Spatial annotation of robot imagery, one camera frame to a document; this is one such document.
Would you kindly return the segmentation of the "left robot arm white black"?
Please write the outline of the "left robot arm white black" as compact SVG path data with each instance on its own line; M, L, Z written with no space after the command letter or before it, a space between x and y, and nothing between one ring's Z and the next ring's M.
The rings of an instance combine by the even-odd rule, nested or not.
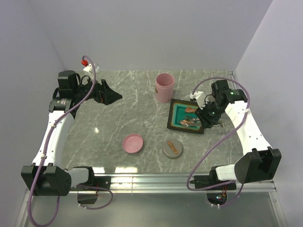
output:
M21 170L21 176L34 196L66 196L77 185L84 190L94 188L96 179L92 167L78 166L70 171L61 168L64 144L82 100L93 99L110 105L123 98L104 79L100 82L88 79L83 84L79 74L72 70L59 72L57 79L58 88L49 104L43 142L32 164Z

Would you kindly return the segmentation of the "metal tongs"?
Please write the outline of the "metal tongs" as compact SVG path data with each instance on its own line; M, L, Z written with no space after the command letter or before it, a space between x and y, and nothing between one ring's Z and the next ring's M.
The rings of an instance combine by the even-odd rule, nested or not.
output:
M191 127L201 127L201 122L197 117L186 116L184 120L191 121L192 122Z

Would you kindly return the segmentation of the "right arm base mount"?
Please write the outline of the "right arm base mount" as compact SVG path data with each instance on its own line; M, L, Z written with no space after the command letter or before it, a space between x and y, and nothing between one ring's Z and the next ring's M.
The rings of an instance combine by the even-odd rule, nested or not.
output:
M196 175L190 183L194 184L195 189L201 189L205 187L214 186L220 183L226 183L228 181L220 181L215 176L210 175ZM221 206L226 204L228 200L228 191L234 191L237 189L236 183L225 184L217 187L213 187L209 190L219 191L218 193L206 193L206 198L211 205Z

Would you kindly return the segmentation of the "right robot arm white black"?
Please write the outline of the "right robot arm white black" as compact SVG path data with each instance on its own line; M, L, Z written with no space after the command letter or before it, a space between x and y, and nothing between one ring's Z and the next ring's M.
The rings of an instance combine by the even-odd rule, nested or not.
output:
M243 156L232 165L217 166L215 174L209 177L209 184L220 189L226 181L237 181L241 184L272 180L281 161L279 149L272 148L262 135L251 111L250 96L240 85L239 89L231 89L228 78L217 77L211 85L212 102L206 101L203 92L193 90L190 99L196 101L195 111L203 129L210 129L218 124L221 115L226 113L234 125L234 129L218 141L213 147L237 133Z

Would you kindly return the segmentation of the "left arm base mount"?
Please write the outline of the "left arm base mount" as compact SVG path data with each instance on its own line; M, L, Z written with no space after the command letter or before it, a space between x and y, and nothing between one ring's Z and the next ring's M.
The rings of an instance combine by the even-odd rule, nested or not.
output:
M110 191L111 177L110 176L97 176L94 177L92 182L81 183L77 185L77 188L82 191L92 191L92 193L80 193L78 192L77 200L80 206L93 205L96 203L99 192L109 192L111 194L110 200L107 206L113 199L113 193Z

